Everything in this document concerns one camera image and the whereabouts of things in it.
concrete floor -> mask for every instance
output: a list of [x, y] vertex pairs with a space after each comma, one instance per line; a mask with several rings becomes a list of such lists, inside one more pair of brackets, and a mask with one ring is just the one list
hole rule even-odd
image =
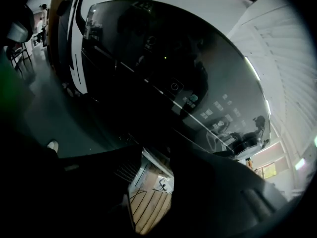
[[102, 129], [96, 118], [89, 115], [89, 108], [79, 99], [71, 98], [62, 87], [62, 82], [52, 70], [47, 49], [37, 45], [25, 66], [19, 62], [23, 80], [33, 99], [25, 109], [19, 130], [35, 138], [41, 145], [55, 139], [59, 142], [60, 158], [82, 156], [111, 151], [126, 146], [107, 130]]

shoe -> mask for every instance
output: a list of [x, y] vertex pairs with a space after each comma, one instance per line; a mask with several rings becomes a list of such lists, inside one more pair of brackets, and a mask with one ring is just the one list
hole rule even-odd
[[51, 148], [53, 149], [54, 151], [58, 151], [58, 142], [56, 140], [52, 140], [48, 145], [47, 145], [48, 148]]

wooden floor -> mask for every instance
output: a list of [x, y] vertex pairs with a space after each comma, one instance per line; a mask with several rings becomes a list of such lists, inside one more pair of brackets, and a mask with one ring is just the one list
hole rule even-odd
[[137, 189], [130, 195], [131, 211], [136, 232], [142, 235], [151, 230], [170, 209], [172, 195], [159, 191]]

